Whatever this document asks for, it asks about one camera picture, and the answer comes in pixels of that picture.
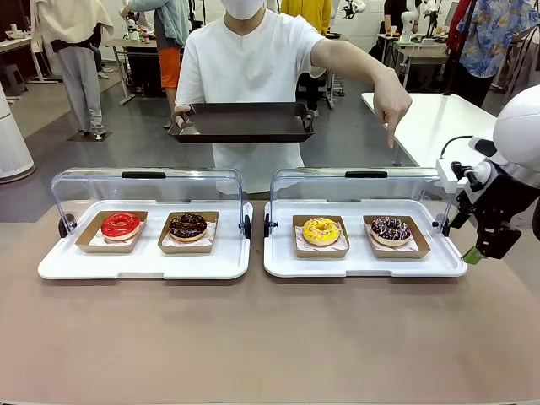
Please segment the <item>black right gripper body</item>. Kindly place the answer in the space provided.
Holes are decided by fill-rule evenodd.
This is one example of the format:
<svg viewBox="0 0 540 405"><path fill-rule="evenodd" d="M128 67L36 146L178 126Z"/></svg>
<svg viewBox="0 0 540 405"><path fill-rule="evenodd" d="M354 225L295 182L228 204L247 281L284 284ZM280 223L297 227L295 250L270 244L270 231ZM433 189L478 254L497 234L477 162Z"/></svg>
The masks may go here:
<svg viewBox="0 0 540 405"><path fill-rule="evenodd" d="M493 168L482 189L479 175L465 187L472 216L477 221L475 247L481 257L502 259L521 236L521 231L510 224L511 215L516 213L516 203L510 198L515 185L507 174Z"/></svg>

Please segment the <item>person's left hand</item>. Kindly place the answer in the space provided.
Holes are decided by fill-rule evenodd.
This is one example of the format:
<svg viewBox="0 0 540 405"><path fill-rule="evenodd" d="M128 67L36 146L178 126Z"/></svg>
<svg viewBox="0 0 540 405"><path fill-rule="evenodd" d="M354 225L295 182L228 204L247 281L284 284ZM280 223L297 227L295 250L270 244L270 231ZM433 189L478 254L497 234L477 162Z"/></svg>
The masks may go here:
<svg viewBox="0 0 540 405"><path fill-rule="evenodd" d="M373 103L376 116L386 127L387 145L392 149L397 125L412 105L412 98L394 72L390 71L388 77L381 77L375 81Z"/></svg>

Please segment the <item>person's right hand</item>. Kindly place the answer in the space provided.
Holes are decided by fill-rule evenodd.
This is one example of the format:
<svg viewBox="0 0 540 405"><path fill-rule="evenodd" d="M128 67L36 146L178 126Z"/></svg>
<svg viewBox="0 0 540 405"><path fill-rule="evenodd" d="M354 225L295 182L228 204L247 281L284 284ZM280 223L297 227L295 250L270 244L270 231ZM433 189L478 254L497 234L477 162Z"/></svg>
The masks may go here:
<svg viewBox="0 0 540 405"><path fill-rule="evenodd" d="M189 120L189 112L191 107L189 105L176 105L171 114L171 124L175 127L182 128L182 125Z"/></svg>

